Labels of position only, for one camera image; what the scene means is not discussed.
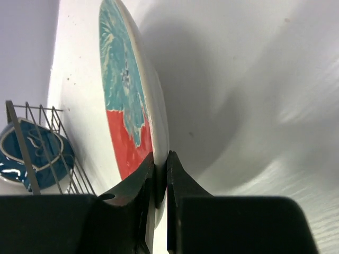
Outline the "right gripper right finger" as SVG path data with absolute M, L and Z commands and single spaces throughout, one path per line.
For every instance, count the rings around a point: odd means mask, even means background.
M 170 151 L 166 162 L 167 172 L 167 251 L 187 253 L 197 239 L 202 213 L 197 212 L 205 198 L 213 198 L 183 168 L 175 151 Z

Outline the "white plate teal lettered rim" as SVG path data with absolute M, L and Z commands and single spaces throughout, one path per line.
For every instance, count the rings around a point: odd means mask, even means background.
M 1 180 L 22 185 L 26 169 L 13 123 L 1 132 Z

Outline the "dark blue plate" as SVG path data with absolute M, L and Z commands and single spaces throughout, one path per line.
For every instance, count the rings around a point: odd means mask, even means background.
M 58 180 L 65 178 L 75 165 L 70 142 L 62 135 L 24 118 L 19 118 L 19 124 L 39 187 L 46 189 L 56 183 L 53 171 Z M 30 192 L 30 180 L 25 173 L 23 185 Z

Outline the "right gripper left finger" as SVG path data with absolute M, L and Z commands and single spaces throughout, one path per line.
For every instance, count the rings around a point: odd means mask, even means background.
M 90 253 L 151 253 L 155 229 L 155 165 L 139 168 L 100 195 L 91 210 Z

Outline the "red and teal plate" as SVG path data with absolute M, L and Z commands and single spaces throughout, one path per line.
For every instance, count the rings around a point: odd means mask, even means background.
M 102 1 L 99 53 L 105 110 L 122 179 L 149 155 L 165 169 L 170 149 L 163 90 L 140 31 L 122 1 Z

